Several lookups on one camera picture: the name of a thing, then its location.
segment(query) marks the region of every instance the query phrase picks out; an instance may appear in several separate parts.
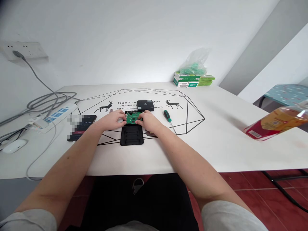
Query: gray sleeve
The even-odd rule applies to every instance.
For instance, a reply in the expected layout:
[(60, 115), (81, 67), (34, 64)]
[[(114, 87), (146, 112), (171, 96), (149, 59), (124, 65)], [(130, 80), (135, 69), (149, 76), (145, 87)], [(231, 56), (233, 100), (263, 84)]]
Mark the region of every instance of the gray sleeve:
[(55, 217), (43, 209), (13, 213), (0, 222), (0, 231), (56, 231)]
[(204, 231), (268, 231), (251, 212), (228, 201), (213, 201), (202, 208)]

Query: plastic bag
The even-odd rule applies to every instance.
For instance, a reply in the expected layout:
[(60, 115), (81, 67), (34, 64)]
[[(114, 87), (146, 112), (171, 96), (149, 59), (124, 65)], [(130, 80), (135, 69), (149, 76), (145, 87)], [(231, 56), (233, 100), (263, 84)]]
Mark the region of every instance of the plastic bag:
[(207, 69), (204, 66), (211, 52), (210, 48), (199, 48), (190, 53), (185, 63), (180, 68), (181, 74), (206, 75)]

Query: green circuit board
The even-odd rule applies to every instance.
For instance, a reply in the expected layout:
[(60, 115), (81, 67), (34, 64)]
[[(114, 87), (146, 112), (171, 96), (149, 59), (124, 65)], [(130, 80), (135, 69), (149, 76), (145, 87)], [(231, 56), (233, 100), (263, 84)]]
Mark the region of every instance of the green circuit board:
[(138, 116), (142, 113), (142, 111), (126, 111), (126, 121), (127, 124), (135, 124), (135, 121), (138, 119)]

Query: plastic bottle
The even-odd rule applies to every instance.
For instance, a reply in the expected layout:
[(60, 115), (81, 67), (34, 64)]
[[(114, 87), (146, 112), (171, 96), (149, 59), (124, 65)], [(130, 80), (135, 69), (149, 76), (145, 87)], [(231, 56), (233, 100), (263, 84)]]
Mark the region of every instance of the plastic bottle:
[(308, 122), (308, 99), (290, 107), (280, 107), (244, 129), (251, 138), (264, 141)]

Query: black pants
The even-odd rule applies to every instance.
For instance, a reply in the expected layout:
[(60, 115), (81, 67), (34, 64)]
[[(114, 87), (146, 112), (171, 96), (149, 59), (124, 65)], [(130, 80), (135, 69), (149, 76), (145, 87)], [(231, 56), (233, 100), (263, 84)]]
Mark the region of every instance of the black pants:
[(82, 230), (106, 230), (137, 220), (164, 230), (199, 230), (184, 182), (177, 173), (153, 175), (133, 194), (127, 176), (97, 177)]

